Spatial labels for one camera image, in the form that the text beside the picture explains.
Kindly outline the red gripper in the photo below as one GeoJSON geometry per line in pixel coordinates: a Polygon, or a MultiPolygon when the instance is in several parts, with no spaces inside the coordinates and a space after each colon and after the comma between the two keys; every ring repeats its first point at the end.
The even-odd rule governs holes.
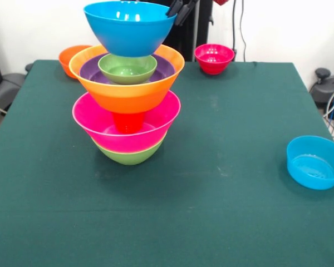
{"type": "MultiPolygon", "coordinates": [[[[229,0],[214,0],[218,5],[224,5],[228,1],[229,0]]],[[[166,15],[174,16],[177,14],[174,24],[176,26],[181,26],[198,2],[198,0],[190,0],[188,4],[183,4],[182,0],[173,0],[166,15]]]]}

